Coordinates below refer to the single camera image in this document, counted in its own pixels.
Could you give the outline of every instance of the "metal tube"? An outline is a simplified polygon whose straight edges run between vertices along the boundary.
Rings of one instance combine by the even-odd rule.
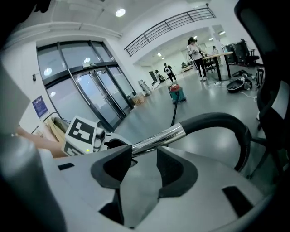
[[[158,146],[170,144],[176,140],[185,137],[185,131],[180,123],[177,123],[170,128],[146,139],[142,142],[132,145],[132,157],[141,155],[141,152],[145,152],[150,149],[155,149]]]

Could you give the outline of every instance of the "table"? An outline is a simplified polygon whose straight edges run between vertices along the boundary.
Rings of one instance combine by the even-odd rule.
[[[192,69],[192,68],[193,68],[193,64],[187,66],[186,68],[181,69],[181,72],[182,72],[183,77],[184,77],[184,72],[185,72],[185,71],[188,71],[188,70],[190,70],[190,69]]]
[[[227,65],[228,78],[231,78],[230,67],[229,67],[229,65],[228,65],[228,60],[227,60],[227,55],[230,55],[230,54],[233,54],[233,52],[227,52],[227,53],[215,54],[215,55],[212,55],[212,56],[208,56],[208,57],[203,58],[203,60],[213,58],[213,60],[214,60],[214,62],[215,62],[215,64],[216,64],[216,67],[217,67],[217,75],[218,75],[218,79],[219,79],[219,81],[222,80],[222,76],[221,76],[221,71],[220,71],[220,69],[219,69],[218,57],[219,57],[219,56],[224,56],[224,57],[225,57],[226,65]]]

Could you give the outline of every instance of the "blue sign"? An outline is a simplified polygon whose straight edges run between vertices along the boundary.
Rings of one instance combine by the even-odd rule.
[[[38,98],[36,98],[32,102],[32,105],[37,113],[38,118],[40,118],[42,115],[44,115],[46,112],[48,112],[48,109],[44,103],[42,96],[39,96]]]

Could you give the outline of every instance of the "black pants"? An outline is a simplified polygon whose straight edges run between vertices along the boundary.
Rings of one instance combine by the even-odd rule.
[[[174,78],[174,80],[176,80],[176,77],[175,77],[175,75],[173,74],[173,72],[168,73],[167,75],[168,75],[169,79],[171,80],[171,82],[173,82],[173,79],[172,79],[172,78]]]
[[[199,76],[201,77],[201,71],[200,71],[200,66],[201,68],[203,69],[203,76],[206,77],[207,76],[207,73],[205,71],[205,67],[204,67],[204,63],[203,63],[203,59],[200,58],[200,59],[197,59],[197,60],[194,60],[194,62],[196,63],[196,68],[198,69],[198,72],[199,72]]]

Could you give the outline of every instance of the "human arm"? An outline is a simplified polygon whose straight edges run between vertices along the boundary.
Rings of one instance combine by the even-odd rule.
[[[203,51],[202,48],[201,48],[198,44],[196,44],[196,46],[198,47],[198,49],[199,49],[202,53],[207,54],[208,56],[211,56],[211,54],[208,54],[207,52]]]
[[[187,51],[188,51],[189,55],[192,54],[192,51],[191,51],[191,47],[190,47],[190,45],[187,46]]]
[[[59,142],[53,142],[48,139],[41,138],[38,135],[32,135],[20,126],[18,126],[17,128],[17,134],[21,137],[29,139],[31,142],[34,143],[36,148],[44,148],[49,150],[54,158],[67,157],[67,155],[63,153],[62,145]]]

